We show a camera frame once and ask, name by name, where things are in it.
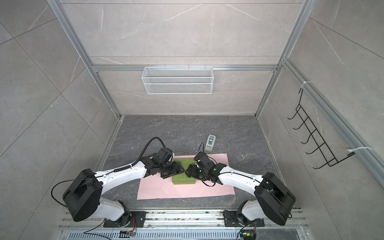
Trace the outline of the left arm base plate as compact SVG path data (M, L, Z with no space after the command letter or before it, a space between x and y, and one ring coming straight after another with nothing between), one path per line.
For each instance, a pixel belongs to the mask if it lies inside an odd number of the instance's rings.
M104 228L142 228L146 219L146 212L130 212L130 214L123 214L117 221L105 219L103 224Z

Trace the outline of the pink wrapping paper sheet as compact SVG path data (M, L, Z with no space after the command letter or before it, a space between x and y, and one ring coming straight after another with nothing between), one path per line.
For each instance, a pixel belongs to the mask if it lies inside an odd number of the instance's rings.
M220 197L234 194L235 190L232 186L219 184L212 186L210 183L207 187L199 180L196 180L194 184L175 185L172 178L162 179L160 174L157 174L140 180L137 199L182 199Z

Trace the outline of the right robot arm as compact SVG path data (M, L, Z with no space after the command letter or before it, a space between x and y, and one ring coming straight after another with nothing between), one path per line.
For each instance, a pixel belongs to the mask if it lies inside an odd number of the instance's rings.
M225 164L216 163L204 152L194 157L195 164L189 165L186 175L203 183L232 186L255 196L254 201L244 201L236 211L235 220L242 226L268 218L284 226L292 217L291 210L296 202L295 195L273 173L252 175L235 170Z

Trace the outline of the green gift box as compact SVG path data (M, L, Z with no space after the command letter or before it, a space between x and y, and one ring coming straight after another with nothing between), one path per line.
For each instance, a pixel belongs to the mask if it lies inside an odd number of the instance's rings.
M185 172L172 177L172 183L174 185L194 185L196 180L193 178L188 178L186 175L187 168L189 165L195 165L195 161L193 159L175 159L175 162L181 163Z

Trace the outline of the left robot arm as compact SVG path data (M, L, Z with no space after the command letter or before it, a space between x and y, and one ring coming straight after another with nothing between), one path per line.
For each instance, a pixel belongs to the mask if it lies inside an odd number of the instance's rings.
M127 205L111 201L102 195L115 187L133 180L160 174L162 179L185 172L181 163L173 161L174 153L162 148L157 153L141 157L138 161L114 170L93 172L85 169L79 173L63 194L65 206L74 222L88 218L104 218L119 227L130 224L132 215Z

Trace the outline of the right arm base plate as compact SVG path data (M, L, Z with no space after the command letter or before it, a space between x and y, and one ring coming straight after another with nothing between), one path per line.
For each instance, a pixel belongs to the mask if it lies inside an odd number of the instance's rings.
M238 214L236 211L224 210L222 212L224 217L225 227L264 227L265 222L263 219L255 219L254 221L248 220L241 214Z

